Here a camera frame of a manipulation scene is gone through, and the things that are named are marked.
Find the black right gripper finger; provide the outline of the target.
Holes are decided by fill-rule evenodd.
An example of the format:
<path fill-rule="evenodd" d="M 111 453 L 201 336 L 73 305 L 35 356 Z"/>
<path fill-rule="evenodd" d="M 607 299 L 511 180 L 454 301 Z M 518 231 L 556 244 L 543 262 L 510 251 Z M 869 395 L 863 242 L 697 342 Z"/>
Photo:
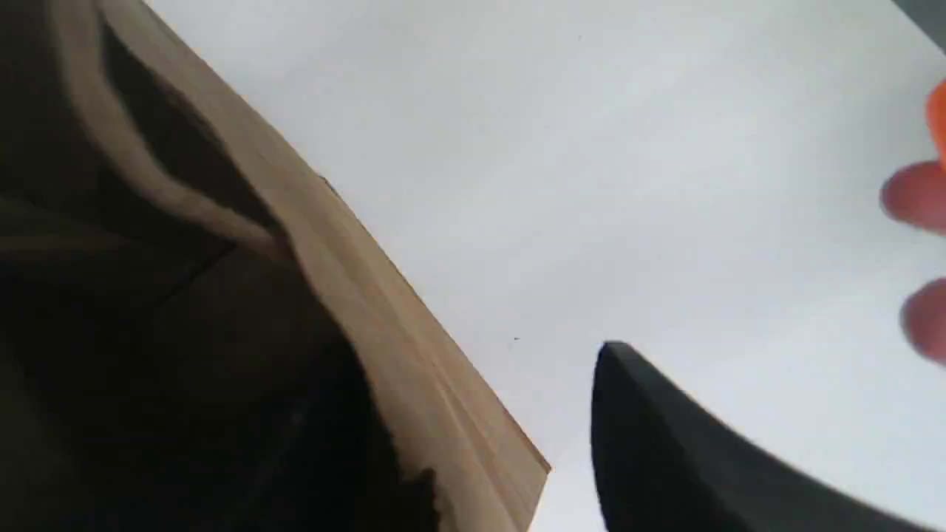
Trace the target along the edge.
<path fill-rule="evenodd" d="M 922 529 L 749 442 L 624 341 L 599 351 L 589 441 L 608 531 Z"/>

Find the person's hand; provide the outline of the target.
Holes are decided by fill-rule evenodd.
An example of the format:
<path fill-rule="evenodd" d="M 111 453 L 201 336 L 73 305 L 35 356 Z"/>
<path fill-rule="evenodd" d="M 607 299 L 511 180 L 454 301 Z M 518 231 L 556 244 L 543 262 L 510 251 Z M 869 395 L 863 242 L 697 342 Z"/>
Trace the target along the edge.
<path fill-rule="evenodd" d="M 943 165 L 924 161 L 903 166 L 879 191 L 879 203 L 892 221 L 910 229 L 908 259 L 916 287 L 902 304 L 901 329 L 910 347 L 936 366 L 945 364 Z"/>

